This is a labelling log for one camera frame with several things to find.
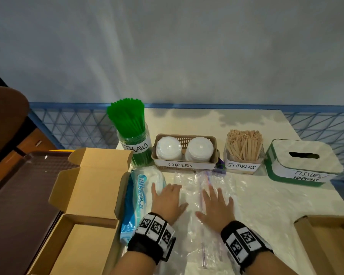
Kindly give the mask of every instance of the wet wipes package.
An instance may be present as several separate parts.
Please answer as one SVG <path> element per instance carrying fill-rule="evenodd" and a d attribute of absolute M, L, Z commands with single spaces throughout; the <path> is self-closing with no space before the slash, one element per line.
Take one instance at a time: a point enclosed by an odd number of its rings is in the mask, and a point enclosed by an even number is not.
<path fill-rule="evenodd" d="M 120 240 L 125 244 L 129 243 L 144 215 L 151 211 L 153 182 L 156 184 L 157 194 L 160 194 L 165 187 L 165 179 L 156 166 L 131 171 L 126 189 L 125 213 L 120 234 Z"/>

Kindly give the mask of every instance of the plastic serving tray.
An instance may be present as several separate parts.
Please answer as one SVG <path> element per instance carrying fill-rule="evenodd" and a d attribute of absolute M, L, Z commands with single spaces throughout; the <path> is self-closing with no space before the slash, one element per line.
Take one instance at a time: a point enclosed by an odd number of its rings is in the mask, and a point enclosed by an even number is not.
<path fill-rule="evenodd" d="M 25 274 L 60 217 L 48 203 L 70 152 L 32 152 L 0 182 L 0 275 Z"/>

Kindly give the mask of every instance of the clear plastic jar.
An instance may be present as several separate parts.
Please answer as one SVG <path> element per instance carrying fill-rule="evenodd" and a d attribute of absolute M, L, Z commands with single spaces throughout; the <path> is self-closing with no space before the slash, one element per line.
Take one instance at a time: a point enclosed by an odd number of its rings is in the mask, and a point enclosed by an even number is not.
<path fill-rule="evenodd" d="M 149 135 L 149 129 L 145 124 L 145 131 L 136 137 L 123 138 L 117 131 L 117 137 L 120 140 L 124 150 L 132 150 L 133 156 L 131 164 L 135 168 L 151 165 L 153 159 L 151 158 L 152 144 Z"/>

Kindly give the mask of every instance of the black wristband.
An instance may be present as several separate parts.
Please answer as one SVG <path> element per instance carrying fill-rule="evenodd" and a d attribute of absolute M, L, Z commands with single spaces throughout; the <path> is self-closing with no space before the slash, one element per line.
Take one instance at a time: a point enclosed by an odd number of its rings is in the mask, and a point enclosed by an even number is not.
<path fill-rule="evenodd" d="M 151 257 L 156 265 L 167 261 L 176 238 L 173 228 L 160 215 L 148 213 L 141 220 L 128 244 L 128 251 L 135 251 Z"/>
<path fill-rule="evenodd" d="M 261 252 L 273 252 L 271 246 L 255 231 L 239 221 L 232 221 L 221 231 L 224 241 L 235 267 L 242 274 L 255 261 Z"/>

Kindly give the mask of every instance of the cup lid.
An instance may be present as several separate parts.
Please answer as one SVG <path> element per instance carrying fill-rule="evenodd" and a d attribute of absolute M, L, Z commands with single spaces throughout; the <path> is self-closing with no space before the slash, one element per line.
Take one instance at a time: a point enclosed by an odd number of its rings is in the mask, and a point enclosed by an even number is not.
<path fill-rule="evenodd" d="M 188 151 L 197 160 L 208 159 L 214 152 L 213 144 L 205 137 L 193 138 L 188 143 Z"/>
<path fill-rule="evenodd" d="M 156 153 L 161 159 L 175 159 L 181 155 L 182 145 L 174 137 L 166 136 L 157 143 Z"/>

